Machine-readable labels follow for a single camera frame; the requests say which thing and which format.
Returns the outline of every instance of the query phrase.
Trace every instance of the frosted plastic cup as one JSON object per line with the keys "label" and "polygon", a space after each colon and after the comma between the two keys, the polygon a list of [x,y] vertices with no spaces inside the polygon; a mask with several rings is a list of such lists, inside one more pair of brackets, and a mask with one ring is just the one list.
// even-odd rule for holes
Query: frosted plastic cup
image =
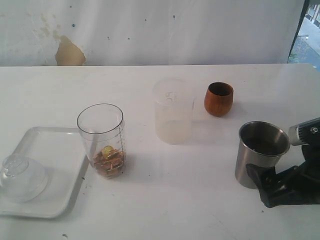
{"label": "frosted plastic cup", "polygon": [[181,79],[164,79],[153,87],[155,131],[168,144],[180,144],[191,135],[194,97]]}

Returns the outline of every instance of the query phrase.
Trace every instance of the white backdrop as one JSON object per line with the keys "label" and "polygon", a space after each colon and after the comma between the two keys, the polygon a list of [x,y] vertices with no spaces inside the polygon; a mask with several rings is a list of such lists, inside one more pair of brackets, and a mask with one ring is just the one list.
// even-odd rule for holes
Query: white backdrop
{"label": "white backdrop", "polygon": [[2,0],[0,66],[286,63],[304,0]]}

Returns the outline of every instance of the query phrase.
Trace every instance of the measuring cup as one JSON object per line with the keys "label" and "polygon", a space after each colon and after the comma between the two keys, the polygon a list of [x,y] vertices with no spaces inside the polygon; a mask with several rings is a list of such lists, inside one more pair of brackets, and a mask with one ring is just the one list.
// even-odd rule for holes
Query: measuring cup
{"label": "measuring cup", "polygon": [[181,79],[163,79],[153,87],[155,131],[168,144],[179,144],[191,135],[194,98]]}
{"label": "measuring cup", "polygon": [[77,126],[90,165],[104,178],[121,173],[126,160],[124,114],[108,103],[92,105],[77,118]]}

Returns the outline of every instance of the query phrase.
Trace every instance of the white table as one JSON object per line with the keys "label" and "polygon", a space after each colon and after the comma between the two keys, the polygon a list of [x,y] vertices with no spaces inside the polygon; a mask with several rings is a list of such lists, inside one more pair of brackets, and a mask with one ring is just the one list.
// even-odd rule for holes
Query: white table
{"label": "white table", "polygon": [[[238,130],[261,120],[285,131],[320,115],[320,75],[308,64],[208,66],[0,67],[0,159],[33,126],[75,127],[79,112],[112,103],[124,112],[127,162],[112,180],[91,167],[74,208],[52,220],[0,217],[1,240],[318,239],[320,205],[266,208],[235,180]],[[193,136],[160,141],[152,87],[163,78],[194,83]],[[209,115],[211,82],[234,88],[225,117]],[[279,171],[303,161],[300,147]]]}

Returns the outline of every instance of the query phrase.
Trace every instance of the white tray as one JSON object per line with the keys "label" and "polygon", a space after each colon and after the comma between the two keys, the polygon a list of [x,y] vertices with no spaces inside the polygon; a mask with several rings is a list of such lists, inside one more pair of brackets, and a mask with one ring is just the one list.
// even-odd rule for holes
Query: white tray
{"label": "white tray", "polygon": [[73,190],[77,181],[82,181],[81,169],[88,167],[78,129],[33,127],[13,153],[41,163],[48,173],[48,184],[40,195],[24,203],[9,202],[0,192],[0,215],[55,218],[62,214],[71,196],[78,195]]}

